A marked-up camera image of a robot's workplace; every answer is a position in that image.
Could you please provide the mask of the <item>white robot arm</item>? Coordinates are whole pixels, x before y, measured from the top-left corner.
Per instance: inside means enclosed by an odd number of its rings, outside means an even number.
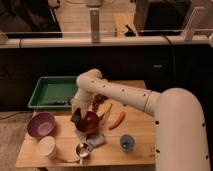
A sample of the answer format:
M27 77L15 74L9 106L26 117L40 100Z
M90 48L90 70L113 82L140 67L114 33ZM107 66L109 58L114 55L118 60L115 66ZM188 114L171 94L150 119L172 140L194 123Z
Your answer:
M169 88L159 93L111 83L98 69L80 74L76 84L73 104L82 112L97 93L154 117L156 171L211 171L204 112L190 91Z

